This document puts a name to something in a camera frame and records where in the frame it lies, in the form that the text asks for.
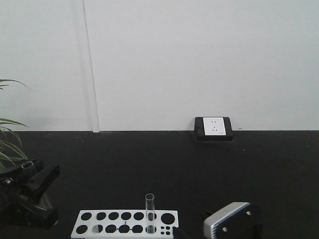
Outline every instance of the white wall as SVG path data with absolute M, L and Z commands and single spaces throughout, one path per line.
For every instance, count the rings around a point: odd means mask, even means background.
M 0 117 L 30 126 L 20 130 L 193 130 L 195 116 L 229 116 L 234 130 L 319 130 L 318 1 L 85 9 L 93 69 L 82 1 L 0 1 L 0 79 L 31 88 L 1 91 Z
M 29 126 L 18 130 L 92 130 L 87 52 L 81 1 L 0 1 L 0 79 L 30 88 L 1 91 L 0 117 Z
M 319 129 L 319 1 L 85 2 L 101 130 Z

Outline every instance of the gray device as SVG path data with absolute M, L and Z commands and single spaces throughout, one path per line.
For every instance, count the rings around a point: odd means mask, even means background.
M 233 239 L 241 235 L 254 237 L 260 216 L 260 208 L 256 205 L 231 203 L 204 221 L 204 236 L 208 239 Z

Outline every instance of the electrical socket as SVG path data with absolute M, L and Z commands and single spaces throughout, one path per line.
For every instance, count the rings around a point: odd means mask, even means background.
M 225 123 L 222 117 L 204 117 L 205 135 L 226 135 Z
M 196 117 L 194 132 L 197 142 L 233 141 L 229 117 Z

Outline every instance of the black device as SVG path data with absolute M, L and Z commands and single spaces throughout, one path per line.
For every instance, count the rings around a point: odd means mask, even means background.
M 203 223 L 207 239 L 261 239 L 261 209 L 259 206 L 234 202 L 210 215 Z M 181 228 L 173 229 L 174 239 L 192 239 Z
M 59 165 L 51 163 L 44 168 L 41 160 L 1 170 L 0 228 L 6 225 L 52 227 L 58 221 L 58 211 L 41 205 L 40 201 L 59 174 Z

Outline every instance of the plant leaf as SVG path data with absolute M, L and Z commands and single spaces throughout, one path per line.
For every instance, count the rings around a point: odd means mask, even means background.
M 22 83 L 22 82 L 20 82 L 20 81 L 16 81 L 16 80 L 9 80 L 9 79 L 0 79 L 0 82 L 5 82 L 5 81 L 18 82 L 18 83 L 20 83 L 20 84 L 24 85 L 25 87 L 27 87 L 27 88 L 29 89 L 29 87 L 28 87 L 28 86 L 26 86 L 24 83 Z
M 6 156 L 4 153 L 1 153 L 1 152 L 0 152 L 0 159 L 8 160 L 8 161 L 10 161 L 13 165 L 15 165 L 15 163 L 13 163 L 12 160 L 11 160 L 8 156 Z
M 4 121 L 4 122 L 8 122 L 10 124 L 17 124 L 17 125 L 22 125 L 22 126 L 27 127 L 26 125 L 24 125 L 24 124 L 22 124 L 22 123 L 20 123 L 18 121 L 11 120 L 11 119 L 8 120 L 8 119 L 5 119 L 5 118 L 0 118 L 0 120 Z
M 15 158 L 15 157 L 9 157 L 12 161 L 20 161 L 20 160 L 27 160 L 25 158 Z
M 28 157 L 22 152 L 21 149 L 19 149 L 17 146 L 15 146 L 14 144 L 10 143 L 10 142 L 7 142 L 7 141 L 3 141 L 3 140 L 0 140 L 0 142 L 7 146 L 8 148 L 12 149 L 14 152 L 16 152 L 17 154 L 19 154 L 22 158 L 28 160 Z
M 0 126 L 0 128 L 5 128 L 5 129 L 8 130 L 12 135 L 14 135 L 14 137 L 16 138 L 16 140 L 18 140 L 20 147 L 22 147 L 21 139 L 20 139 L 19 135 L 18 135 L 16 132 L 14 132 L 14 131 L 12 131 L 11 129 L 9 129 L 9 128 L 7 128 L 7 127 L 4 127 L 4 126 Z

